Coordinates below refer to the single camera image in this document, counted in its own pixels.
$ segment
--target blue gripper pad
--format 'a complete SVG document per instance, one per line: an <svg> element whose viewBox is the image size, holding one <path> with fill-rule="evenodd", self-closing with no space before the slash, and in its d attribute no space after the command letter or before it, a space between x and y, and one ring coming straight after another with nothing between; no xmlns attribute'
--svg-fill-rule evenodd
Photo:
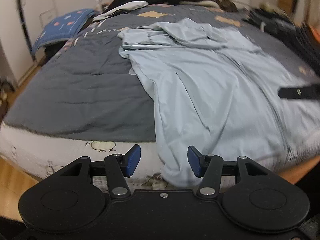
<svg viewBox="0 0 320 240"><path fill-rule="evenodd" d="M128 165L125 170L125 176L131 177L136 170L141 158L141 147L139 145L134 146L128 153Z"/></svg>
<svg viewBox="0 0 320 240"><path fill-rule="evenodd" d="M204 176L205 170L200 165L200 159L204 156L194 146L188 147L188 162L196 177Z"/></svg>

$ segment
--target blue pillow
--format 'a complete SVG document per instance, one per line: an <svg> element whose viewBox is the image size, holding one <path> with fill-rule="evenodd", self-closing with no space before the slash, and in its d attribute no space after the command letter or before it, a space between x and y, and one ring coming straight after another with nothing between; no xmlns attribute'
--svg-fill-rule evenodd
<svg viewBox="0 0 320 240"><path fill-rule="evenodd" d="M67 41L74 37L94 14L93 9L81 9L55 18L44 27L41 35L32 46L32 55L42 46Z"/></svg>

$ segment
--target gray bedspread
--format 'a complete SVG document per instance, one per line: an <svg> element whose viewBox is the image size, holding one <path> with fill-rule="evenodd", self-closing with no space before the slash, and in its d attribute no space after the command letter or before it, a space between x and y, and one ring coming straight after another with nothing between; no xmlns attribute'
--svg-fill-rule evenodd
<svg viewBox="0 0 320 240"><path fill-rule="evenodd" d="M129 74L131 64L118 53L122 41L117 34L126 27L173 23L185 17L214 27L233 26L225 19L239 21L241 34L275 57L287 70L307 82L319 82L307 64L282 42L242 22L243 13L199 6L148 6L107 19L68 42L36 74L4 122L55 137L155 141L153 101L137 76Z"/></svg>

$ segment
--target silver bolt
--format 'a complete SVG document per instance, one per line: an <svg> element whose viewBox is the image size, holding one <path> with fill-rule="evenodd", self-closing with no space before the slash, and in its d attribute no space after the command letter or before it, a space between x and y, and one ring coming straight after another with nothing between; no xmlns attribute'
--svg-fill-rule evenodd
<svg viewBox="0 0 320 240"><path fill-rule="evenodd" d="M128 190L124 187L115 187L113 190L112 190L112 193L117 195L117 196L122 196L124 194L127 194Z"/></svg>
<svg viewBox="0 0 320 240"><path fill-rule="evenodd" d="M216 193L215 189L212 187L203 187L200 189L201 195L210 196Z"/></svg>
<svg viewBox="0 0 320 240"><path fill-rule="evenodd" d="M167 197L169 197L169 194L168 193L161 193L160 197L161 198L167 198Z"/></svg>

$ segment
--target bed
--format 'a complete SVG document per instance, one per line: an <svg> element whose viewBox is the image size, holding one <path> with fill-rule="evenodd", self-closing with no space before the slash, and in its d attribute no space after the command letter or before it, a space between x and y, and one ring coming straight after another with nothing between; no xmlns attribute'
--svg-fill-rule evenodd
<svg viewBox="0 0 320 240"><path fill-rule="evenodd" d="M302 82L320 81L284 44L243 22L246 13L202 6L149 5L95 23L69 40L16 100L1 124L1 155L26 172L46 178L80 156L98 161L110 154L124 154L138 143L141 161L133 177L127 179L129 186L173 187L160 175L163 162L155 142L153 101L132 71L130 61L120 57L122 41L117 35L127 28L175 23L186 17L213 27L233 26ZM280 171L317 156L320 122L318 118L314 121L315 125L286 152L254 159L268 169ZM94 178L94 183L106 187L102 178ZM228 187L232 183L233 178L224 177L221 185Z"/></svg>

